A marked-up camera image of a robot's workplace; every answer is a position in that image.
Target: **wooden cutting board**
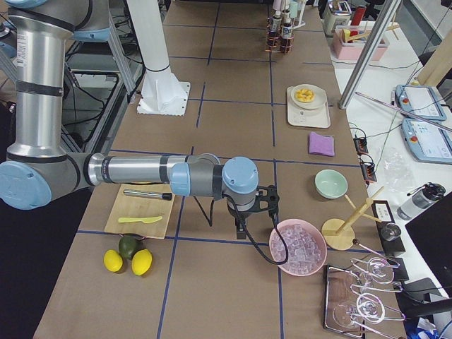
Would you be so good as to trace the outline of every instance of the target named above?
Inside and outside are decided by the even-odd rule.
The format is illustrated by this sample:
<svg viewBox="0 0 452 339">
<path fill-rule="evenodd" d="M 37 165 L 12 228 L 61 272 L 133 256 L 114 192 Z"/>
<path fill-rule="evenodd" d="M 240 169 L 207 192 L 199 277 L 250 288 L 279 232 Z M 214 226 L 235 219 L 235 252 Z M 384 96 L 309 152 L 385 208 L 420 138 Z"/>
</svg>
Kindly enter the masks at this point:
<svg viewBox="0 0 452 339">
<path fill-rule="evenodd" d="M 174 203 L 174 194 L 171 201 L 162 199 L 139 198 L 124 195 L 124 189 L 135 189 L 149 192 L 171 192 L 170 186 L 158 185 L 129 185 L 122 184 L 119 188 L 112 212 L 105 225 L 105 231 L 115 234 L 138 234 L 142 237 L 165 238 L 168 222 L 170 221 L 171 209 Z M 162 219 L 150 224 L 142 222 L 119 223 L 121 217 L 147 218 L 161 215 Z"/>
</svg>

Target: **yellow food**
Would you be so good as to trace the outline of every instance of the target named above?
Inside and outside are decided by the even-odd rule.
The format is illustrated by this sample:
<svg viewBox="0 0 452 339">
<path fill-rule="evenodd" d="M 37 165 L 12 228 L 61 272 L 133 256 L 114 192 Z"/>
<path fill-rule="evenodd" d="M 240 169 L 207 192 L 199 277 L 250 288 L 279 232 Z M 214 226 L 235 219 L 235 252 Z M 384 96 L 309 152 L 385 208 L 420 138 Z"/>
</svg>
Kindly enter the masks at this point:
<svg viewBox="0 0 452 339">
<path fill-rule="evenodd" d="M 148 249 L 142 249 L 135 253 L 132 258 L 132 271 L 136 275 L 143 275 L 146 273 L 150 265 L 153 263 L 153 255 Z"/>
<path fill-rule="evenodd" d="M 110 272 L 117 272 L 122 267 L 122 257 L 113 249 L 109 249 L 104 254 L 104 265 Z"/>
<path fill-rule="evenodd" d="M 302 88 L 295 92 L 295 98 L 300 102 L 313 102 L 315 94 L 308 88 Z"/>
</svg>

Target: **wooden round base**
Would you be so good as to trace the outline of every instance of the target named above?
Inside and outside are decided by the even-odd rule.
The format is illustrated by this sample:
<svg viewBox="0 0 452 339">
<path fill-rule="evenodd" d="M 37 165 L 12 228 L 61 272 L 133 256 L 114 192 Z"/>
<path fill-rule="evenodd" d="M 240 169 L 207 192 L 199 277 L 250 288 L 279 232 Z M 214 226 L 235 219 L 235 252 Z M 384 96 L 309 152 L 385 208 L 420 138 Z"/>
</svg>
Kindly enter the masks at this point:
<svg viewBox="0 0 452 339">
<path fill-rule="evenodd" d="M 326 243 L 333 249 L 344 251 L 353 246 L 353 239 L 355 238 L 355 232 L 352 228 L 343 231 L 341 234 L 335 234 L 335 231 L 339 229 L 344 223 L 341 219 L 327 220 L 322 226 L 322 235 L 325 238 Z"/>
</svg>

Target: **purple cloth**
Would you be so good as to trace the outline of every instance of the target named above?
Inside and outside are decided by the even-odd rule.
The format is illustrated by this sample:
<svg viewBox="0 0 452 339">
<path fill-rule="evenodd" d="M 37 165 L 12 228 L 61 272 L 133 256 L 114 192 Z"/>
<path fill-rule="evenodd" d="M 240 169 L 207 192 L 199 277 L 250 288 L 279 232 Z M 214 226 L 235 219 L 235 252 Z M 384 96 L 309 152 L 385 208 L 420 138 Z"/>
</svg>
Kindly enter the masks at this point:
<svg viewBox="0 0 452 339">
<path fill-rule="evenodd" d="M 334 138 L 332 136 L 321 136 L 316 132 L 311 132 L 309 134 L 309 154 L 334 157 Z"/>
</svg>

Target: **light green bowl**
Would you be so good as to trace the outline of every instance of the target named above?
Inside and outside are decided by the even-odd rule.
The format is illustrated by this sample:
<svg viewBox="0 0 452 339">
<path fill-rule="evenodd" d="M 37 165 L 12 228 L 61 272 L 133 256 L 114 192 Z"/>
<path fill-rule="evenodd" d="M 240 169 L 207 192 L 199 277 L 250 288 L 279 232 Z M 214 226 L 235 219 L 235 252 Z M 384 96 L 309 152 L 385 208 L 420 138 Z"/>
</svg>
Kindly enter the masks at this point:
<svg viewBox="0 0 452 339">
<path fill-rule="evenodd" d="M 347 192 L 348 184 L 341 173 L 332 169 L 324 169 L 316 175 L 316 189 L 321 196 L 336 199 Z"/>
</svg>

